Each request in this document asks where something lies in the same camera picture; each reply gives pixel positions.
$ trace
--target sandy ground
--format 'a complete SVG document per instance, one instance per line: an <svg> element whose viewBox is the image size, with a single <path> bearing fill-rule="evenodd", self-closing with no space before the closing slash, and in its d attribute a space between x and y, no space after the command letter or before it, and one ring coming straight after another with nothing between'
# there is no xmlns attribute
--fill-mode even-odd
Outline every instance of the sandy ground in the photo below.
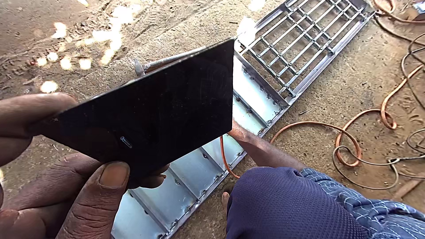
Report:
<svg viewBox="0 0 425 239"><path fill-rule="evenodd" d="M260 11L248 9L250 0L172 0L172 1L89 1L84 7L74 1L36 0L0 3L0 99L22 94L38 93L45 80L53 80L58 91L87 99L114 88L135 77L132 59L142 63L209 45L236 34L244 16L259 19L280 4L267 0ZM140 4L134 21L121 29L122 47L107 65L99 63L107 43L79 46L78 40L90 36L93 30L108 29L108 16L117 6ZM68 26L64 39L51 39L54 22ZM406 26L384 21L401 34L414 37L422 33L422 26ZM401 81L401 58L407 43L383 32L373 21L349 43L333 63L317 78L303 96L266 135L271 139L281 127L302 120L314 120L343 126L362 110L378 108L388 92ZM58 63L44 67L33 65L49 52L59 57L71 57L73 68L65 71ZM91 59L89 70L78 68L78 59ZM408 71L417 66L410 61ZM419 99L425 102L423 74L411 80ZM399 127L391 131L383 126L378 114L363 116L350 128L363 148L363 158L383 163L387 158L415 156L405 144L406 137L425 124L425 111L419 106L409 88L404 87L390 100L388 111L395 116ZM397 187L386 191L359 188L342 180L331 163L331 153L337 132L320 126L298 127L283 133L275 144L299 158L306 165L336 178L371 198L391 198L406 182L402 177ZM37 172L55 159L72 150L45 137L36 137L29 149L17 160L4 166L2 185L5 197L17 193L20 187L35 178ZM236 168L237 174L255 166L245 158ZM404 172L425 170L419 162L398 165ZM393 182L389 168L362 164L354 170L345 170L353 179L374 187ZM227 178L224 183L234 181ZM221 207L221 191L213 195L194 213L177 232L175 238L224 238L225 217ZM404 198L404 202L425 211L425 184L420 184Z"/></svg>

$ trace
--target square grid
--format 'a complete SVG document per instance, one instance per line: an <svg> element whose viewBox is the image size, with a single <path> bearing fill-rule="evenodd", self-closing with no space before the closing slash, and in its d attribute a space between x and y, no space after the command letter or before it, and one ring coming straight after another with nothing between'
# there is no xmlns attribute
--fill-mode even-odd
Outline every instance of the square grid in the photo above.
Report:
<svg viewBox="0 0 425 239"><path fill-rule="evenodd" d="M284 11L260 29L256 40L241 44L241 55L273 76L274 82L265 78L279 94L296 97L293 89L302 76L326 54L333 55L333 46L357 21L366 20L364 8L349 0L287 1Z"/></svg>

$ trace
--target dark glass plate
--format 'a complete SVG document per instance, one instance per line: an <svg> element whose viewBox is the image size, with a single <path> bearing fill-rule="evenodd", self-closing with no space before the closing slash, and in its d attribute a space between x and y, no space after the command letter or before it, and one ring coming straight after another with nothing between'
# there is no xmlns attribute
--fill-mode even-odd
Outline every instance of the dark glass plate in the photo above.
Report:
<svg viewBox="0 0 425 239"><path fill-rule="evenodd" d="M102 162L143 176L232 129L233 45L228 39L34 126Z"/></svg>

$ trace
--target tangled wire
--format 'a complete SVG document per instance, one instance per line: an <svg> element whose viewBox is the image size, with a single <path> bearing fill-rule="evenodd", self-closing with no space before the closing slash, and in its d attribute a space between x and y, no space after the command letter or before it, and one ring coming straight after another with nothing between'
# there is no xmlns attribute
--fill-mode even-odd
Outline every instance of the tangled wire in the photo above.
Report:
<svg viewBox="0 0 425 239"><path fill-rule="evenodd" d="M394 4L394 2L393 2L393 0L389 0L390 1L390 6L391 6L391 9L390 10L386 10L384 7L382 7L381 5L379 5L377 2L376 2L376 0L374 0L374 4L376 5L376 7L377 7L377 9L378 9L378 11L377 11L377 15L379 15L379 16L388 16L388 17L390 17L390 18L393 18L393 19L395 19L395 20L397 20L397 21L400 21L400 22L402 22L402 23L425 23L425 21L412 21L412 20L404 20L404 19L401 19L401 18L399 18L399 17L397 17L397 16L395 16L395 15L393 15L392 13L394 12L394 10L395 10L395 4ZM323 123L323 122L316 122L316 121L301 121L301 122L296 122L296 123L293 123L293 124L290 124L290 125L287 125L287 126L285 126L285 127L283 127L282 129L280 129L274 136L273 136L273 138L271 139L271 141L270 141L270 143L273 143L274 142L274 140L283 132L283 131L285 131L286 129L288 129L288 128L290 128L290 127L292 127L292 126L295 126L295 125L301 125L301 124L309 124L309 125L311 125L311 124L314 124L314 125L324 125L324 126L327 126L327 127L331 127L331 128L334 128L334 129L337 129L337 130L339 130L340 131L340 133L338 134L338 136L337 136L337 138L336 138L336 140L335 140L335 149L334 149L334 151L333 151L333 153L332 153L332 163L333 163L333 165L334 165L334 167L336 168L336 170L338 171L338 173L340 173L344 178L346 178L349 182L351 182L351 183L353 183L353 184L355 184L355 185L358 185L358 186L360 186L360 187L362 187L362 188L367 188L367 189L372 189L372 190L386 190L386 189L390 189L390 188L392 188L392 187L394 187L397 183L398 183L398 180L399 180L399 176L400 175L402 175L402 176L405 176L405 177L410 177L410 178L415 178L415 179L425 179L425 177L423 177L423 176L417 176L417 175L407 175L407 174L404 174L404 173L402 173L402 172L399 172L398 170L397 170L397 168L396 168L396 164L397 163L399 163L399 162L403 162L403 161L406 161L406 160L413 160L413 159L425 159L425 147L424 146L421 146L420 144L423 142L423 141L425 141L425 137L422 139L422 140L420 140L418 143L416 143L416 144L414 144L412 141L411 141L411 138L414 136L414 135L416 135L416 134L418 134L418 133L420 133L420 132L422 132L422 131L425 131L425 128L424 129L420 129L420 130L417 130L416 132L414 132L414 133L412 133L411 135L409 135L408 137L407 137L407 139L406 139L406 142L407 142L407 145L410 147L410 148L412 148L413 150L415 150L415 151L417 151L417 152L419 152L421 155L420 156L417 156L417 157L406 157L406 158L392 158L392 159L388 159L387 160L387 163L381 163L381 164L379 164L379 163L372 163L372 162L368 162L368 161L366 161L366 160L363 160L362 159L362 149L361 149L361 147L360 147L360 145L359 145L359 143L357 142L357 140L349 133L349 132L347 132L346 130L347 130L347 128L355 121L355 120L357 120L360 116L362 116L362 115L364 115L364 114L367 114L367 113L369 113L369 112L379 112L380 113L380 116L381 116L381 120L382 120L382 123L384 124L384 126L385 127L387 127L388 129L391 129L391 130L395 130L396 128L397 128L397 123L396 123L396 121L395 121L395 119L394 119L394 117L392 117L387 111L386 111L386 106L387 106L387 103L388 103L388 101L389 101L389 99L394 95L394 94L396 94L405 84L407 84L408 86L409 86L409 88L410 88L410 90L411 90L411 92L412 92L412 94L413 94L413 96L414 96L414 98L418 101L418 103L420 104L420 106L425 110L425 106L422 104L422 102L419 100L419 98L418 98L418 96L417 96L417 94L415 93L415 91L413 90L413 88L412 88L412 86L410 85L410 83L409 83L409 79L411 79L414 75L416 75L421 69L424 69L424 66L425 66L425 61L424 60L422 60L418 55L417 55L417 53L418 52L420 52L420 51L423 51L423 50L425 50L425 44L424 43L422 43L422 42L419 42L418 41L418 39L419 38L421 38L422 36L424 36L425 35L425 33L422 33L422 34L420 34L419 36L417 36L415 39L409 39L409 38L407 38L407 37L405 37L405 36L402 36L402 35L399 35L399 34L397 34L397 33L395 33L395 32L393 32L393 31L391 31L390 29L388 29L387 27L385 27L385 25L383 25L382 24L382 22L380 22L380 20L379 20L379 17L377 17L377 15L374 15L374 18L375 18L375 21L377 22L377 24L383 29L383 30L385 30L386 32L388 32L388 33L390 33L391 35L393 35L393 36L396 36L396 37L398 37L398 38L400 38L400 39L403 39L403 40L406 40L406 41L409 41L410 42L410 44L409 44L409 46L408 46L408 52L407 52L407 54L402 58L402 60L401 60L401 71L402 71L402 73L403 73L403 80L402 80L402 82L393 90L393 91L391 91L386 97L385 97L385 99L383 100L383 102L382 102L382 104L381 104L381 107L379 108L379 109L368 109L368 110L365 110L365 111L362 111L362 112L360 112L359 114L357 114L356 116L354 116L351 120L349 120L346 124L345 124L345 126L344 127L342 127L342 128L340 128L340 127L337 127L337 126L335 126L335 125L331 125L331 124L328 124L328 123ZM420 45L420 46L422 46L421 48L418 48L418 49L414 49L413 50L413 46L414 45ZM414 59L416 59L417 61L419 61L420 62L420 64L413 70L413 71L411 71L410 73L408 73L407 71L406 71L406 69L405 69L405 61L406 61L406 59L409 57L409 56L412 56ZM353 142L353 144L354 144L354 147L355 147L355 150L356 150L356 154L354 154L347 146L344 146L344 145L340 145L340 142L341 142L341 138L342 138L342 135L343 134L345 134L346 136L348 136L349 138L350 138L350 140ZM232 176L234 176L234 177L236 177L236 178L239 178L239 176L237 176L236 174L234 174L231 170L230 170L230 167L229 167L229 165L227 164L227 161L226 161L226 157L225 157L225 155L224 155L224 145L223 145L223 137L221 136L220 137L220 143L221 143L221 154L222 154L222 158L223 158L223 162L224 162L224 165L226 166L226 168L227 168L227 170L229 171L229 173L232 175ZM345 160L343 160L342 159L342 156L341 156L341 154L340 154L340 150L341 149L345 149L349 154L351 154L355 159L356 159L356 161L354 162L354 163L348 163L348 162L346 162ZM355 167L355 166L358 166L358 164L360 163L360 162L363 162L363 163L366 163L366 164L370 164L370 165L375 165L375 166L390 166L390 168L392 169L392 171L394 172L394 174L395 174L395 179L394 179L394 182L390 185L390 186L387 186L387 187L384 187L384 188L374 188L374 187L369 187L369 186L366 186L366 185L362 185L362 184L359 184L359 183L357 183L357 182L354 182L353 180L351 180L350 178L348 178L348 176L346 176L338 167L337 167L337 162L336 162L336 159L335 158L337 158L338 160L339 160L339 162L340 163L342 163L343 165L345 165L345 166L348 166L348 167Z"/></svg>

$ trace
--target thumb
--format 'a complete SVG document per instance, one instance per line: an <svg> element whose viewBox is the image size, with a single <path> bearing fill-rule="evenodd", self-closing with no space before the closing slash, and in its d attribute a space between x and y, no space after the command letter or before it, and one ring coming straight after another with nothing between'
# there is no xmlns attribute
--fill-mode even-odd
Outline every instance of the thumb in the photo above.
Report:
<svg viewBox="0 0 425 239"><path fill-rule="evenodd" d="M125 162L98 168L78 194L56 238L110 239L129 175L130 167Z"/></svg>

